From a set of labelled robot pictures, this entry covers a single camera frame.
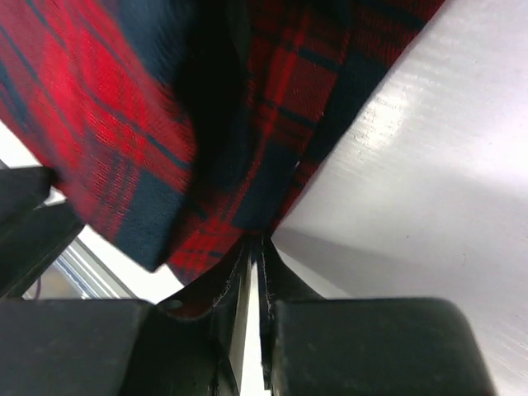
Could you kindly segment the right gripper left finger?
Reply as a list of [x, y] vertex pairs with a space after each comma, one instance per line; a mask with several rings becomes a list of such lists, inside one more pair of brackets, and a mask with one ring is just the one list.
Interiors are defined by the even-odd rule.
[[4, 395], [237, 395], [248, 312], [239, 245], [172, 299], [43, 299], [21, 293], [49, 263], [1, 245]]

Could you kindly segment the red navy plaid skirt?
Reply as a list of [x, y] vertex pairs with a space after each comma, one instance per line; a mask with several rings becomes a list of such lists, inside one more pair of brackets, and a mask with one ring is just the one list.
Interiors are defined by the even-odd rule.
[[4, 1], [1, 119], [189, 284], [272, 232], [438, 1]]

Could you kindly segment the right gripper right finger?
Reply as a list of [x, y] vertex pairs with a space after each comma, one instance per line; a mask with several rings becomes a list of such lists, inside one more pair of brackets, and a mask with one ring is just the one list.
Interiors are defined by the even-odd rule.
[[463, 313], [437, 298], [327, 299], [254, 246], [264, 385], [274, 395], [492, 395]]

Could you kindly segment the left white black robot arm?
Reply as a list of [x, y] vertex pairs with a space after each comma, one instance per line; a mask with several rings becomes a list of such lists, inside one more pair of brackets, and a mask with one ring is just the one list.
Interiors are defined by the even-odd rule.
[[21, 298], [84, 228], [69, 202], [45, 204], [56, 179], [48, 167], [1, 167], [3, 299]]

